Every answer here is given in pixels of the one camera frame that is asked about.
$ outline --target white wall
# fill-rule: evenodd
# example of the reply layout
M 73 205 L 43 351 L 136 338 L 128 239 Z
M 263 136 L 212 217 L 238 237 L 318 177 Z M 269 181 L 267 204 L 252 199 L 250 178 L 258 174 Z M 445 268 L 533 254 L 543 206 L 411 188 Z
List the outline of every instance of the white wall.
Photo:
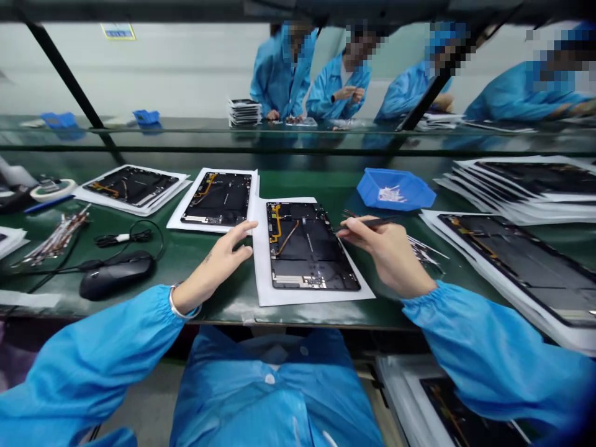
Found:
M 503 27 L 453 79 L 455 109 L 463 112 L 490 80 L 547 48 L 556 30 L 526 41 L 526 27 Z M 172 117 L 225 117 L 225 100 L 247 97 L 256 51 L 269 37 L 267 24 L 134 24 L 136 41 L 106 40 L 99 24 L 44 24 L 100 115 L 135 109 Z M 337 54 L 342 30 L 323 30 L 312 77 Z M 357 115 L 373 118 L 387 87 L 424 54 L 428 24 L 398 30 L 371 58 L 372 81 Z M 25 25 L 0 24 L 0 114 L 40 114 L 79 107 Z

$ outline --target bundle of cables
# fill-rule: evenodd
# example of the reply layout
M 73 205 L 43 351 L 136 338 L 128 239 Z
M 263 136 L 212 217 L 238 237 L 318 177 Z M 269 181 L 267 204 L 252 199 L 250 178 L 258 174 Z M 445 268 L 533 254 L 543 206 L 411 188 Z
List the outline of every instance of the bundle of cables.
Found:
M 89 261 L 85 261 L 85 262 L 83 262 L 79 265 L 76 265 L 76 266 L 64 267 L 66 262 L 68 262 L 68 259 L 70 258 L 70 255 L 72 254 L 73 249 L 81 236 L 82 231 L 79 231 L 75 236 L 74 242 L 71 244 L 71 248 L 70 248 L 69 252 L 64 256 L 64 258 L 60 262 L 60 265 L 58 265 L 57 268 L 52 269 L 52 270 L 30 270 L 30 271 L 25 271 L 25 272 L 13 273 L 8 276 L 34 276 L 34 275 L 40 275 L 40 274 L 47 275 L 47 277 L 45 277 L 43 280 L 41 280 L 38 284 L 36 284 L 35 287 L 33 287 L 32 290 L 30 290 L 28 292 L 28 293 L 33 293 L 37 289 L 39 289 L 42 285 L 44 285 L 47 281 L 49 281 L 56 274 L 86 272 L 89 270 L 97 269 L 103 265 L 106 265 L 106 263 L 108 263 L 109 261 L 113 260 L 114 258 L 116 258 L 116 257 L 120 256 L 122 253 L 124 253 L 126 251 L 126 249 L 130 246 L 131 243 L 144 242 L 144 241 L 150 240 L 151 230 L 145 230 L 145 231 L 138 232 L 138 233 L 133 232 L 133 230 L 135 229 L 135 227 L 138 224 L 141 224 L 144 222 L 147 224 L 153 225 L 157 229 L 157 232 L 160 235 L 160 250 L 159 250 L 158 254 L 153 257 L 154 261 L 158 261 L 161 258 L 161 254 L 163 253 L 163 233 L 161 232 L 161 230 L 157 226 L 157 224 L 154 223 L 153 221 L 147 220 L 147 219 L 141 219 L 141 220 L 136 221 L 135 223 L 133 223 L 130 226 L 128 233 L 125 233 L 123 235 L 99 236 L 94 239 L 96 245 L 101 248 L 108 247 L 108 246 L 114 246 L 121 242 L 126 241 L 126 244 L 124 245 L 124 247 L 118 253 L 116 253 L 113 256 L 110 256 L 108 259 L 89 260 Z

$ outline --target sign on wall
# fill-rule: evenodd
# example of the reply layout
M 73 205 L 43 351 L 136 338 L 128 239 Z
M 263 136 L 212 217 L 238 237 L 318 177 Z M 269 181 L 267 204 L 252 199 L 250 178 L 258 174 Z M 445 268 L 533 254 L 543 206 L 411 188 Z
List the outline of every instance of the sign on wall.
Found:
M 136 40 L 135 32 L 129 23 L 101 23 L 101 29 L 108 40 Z

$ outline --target worker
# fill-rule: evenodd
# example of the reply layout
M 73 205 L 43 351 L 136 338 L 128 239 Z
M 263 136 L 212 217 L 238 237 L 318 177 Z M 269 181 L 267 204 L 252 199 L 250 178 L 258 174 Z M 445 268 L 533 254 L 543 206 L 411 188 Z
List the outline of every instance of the worker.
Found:
M 317 30 L 303 22 L 285 22 L 259 47 L 250 96 L 261 104 L 268 120 L 302 115 L 302 101 L 310 88 L 310 66 Z
M 476 51 L 494 32 L 494 26 L 486 28 L 472 51 Z M 425 47 L 425 59 L 405 70 L 389 85 L 375 120 L 399 120 L 416 107 L 435 77 L 435 73 L 444 67 L 457 47 L 463 45 L 466 36 L 466 24 L 453 22 L 433 24 L 430 44 Z M 454 97 L 447 93 L 451 82 L 452 78 L 449 78 L 433 101 L 431 110 L 453 111 Z
M 432 280 L 403 227 L 372 229 L 363 219 L 371 217 L 348 219 L 338 236 L 371 254 L 380 280 L 403 298 L 405 315 L 422 328 L 465 405 L 497 420 L 575 427 L 596 364 L 543 343 L 513 309 Z M 49 339 L 25 382 L 0 394 L 0 445 L 79 445 L 120 406 L 128 387 L 151 373 L 185 321 L 200 315 L 216 288 L 250 258 L 249 246 L 234 248 L 256 226 L 243 222 L 229 231 L 180 285 L 155 286 Z M 338 330 L 315 329 L 274 357 L 262 361 L 216 328 L 201 326 L 181 380 L 170 445 L 383 445 Z M 135 445 L 126 428 L 91 444 Z
M 357 27 L 345 49 L 317 76 L 306 101 L 309 117 L 350 119 L 366 100 L 371 69 L 366 63 L 379 46 L 382 36 L 374 30 Z
M 593 94 L 575 91 L 575 71 L 594 59 L 596 34 L 586 22 L 555 41 L 539 61 L 522 62 L 493 79 L 470 104 L 467 120 L 537 122 L 596 114 Z

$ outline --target blue pen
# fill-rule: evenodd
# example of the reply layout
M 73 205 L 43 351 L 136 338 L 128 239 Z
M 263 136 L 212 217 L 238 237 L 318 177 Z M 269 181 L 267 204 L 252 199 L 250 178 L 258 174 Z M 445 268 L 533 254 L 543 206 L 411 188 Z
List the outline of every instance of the blue pen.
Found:
M 31 214 L 31 213 L 33 213 L 33 212 L 35 212 L 35 211 L 39 211 L 39 210 L 42 210 L 42 209 L 49 208 L 49 207 L 51 207 L 52 205 L 55 205 L 55 204 L 57 204 L 57 203 L 60 203 L 60 202 L 66 202 L 67 200 L 70 200 L 70 199 L 72 199 L 73 197 L 74 197 L 74 195 L 73 195 L 73 194 L 69 194 L 69 195 L 67 195 L 67 196 L 61 197 L 61 198 L 59 198 L 59 199 L 56 199 L 56 200 L 54 200 L 54 201 L 51 201 L 51 202 L 44 202 L 44 203 L 42 203 L 42 204 L 39 204 L 39 205 L 32 206 L 31 208 L 27 208 L 27 209 L 24 211 L 24 213 L 25 213 L 25 214 Z

